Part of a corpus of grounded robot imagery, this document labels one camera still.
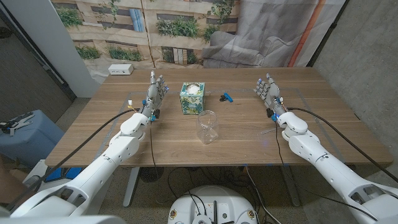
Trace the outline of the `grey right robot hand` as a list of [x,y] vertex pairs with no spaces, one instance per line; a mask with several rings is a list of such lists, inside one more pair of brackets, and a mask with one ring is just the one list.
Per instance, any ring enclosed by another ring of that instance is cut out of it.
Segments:
[[275,84],[274,79],[267,73],[266,79],[258,79],[254,92],[264,102],[267,108],[267,116],[278,118],[287,112],[285,106],[282,105],[279,87]]

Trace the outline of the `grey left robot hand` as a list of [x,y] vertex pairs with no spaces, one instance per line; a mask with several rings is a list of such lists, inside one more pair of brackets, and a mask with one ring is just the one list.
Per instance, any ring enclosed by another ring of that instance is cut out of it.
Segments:
[[165,80],[162,75],[156,78],[155,71],[150,72],[150,85],[143,106],[139,110],[141,114],[148,117],[149,121],[159,119],[162,100],[169,90],[169,87],[164,83]]

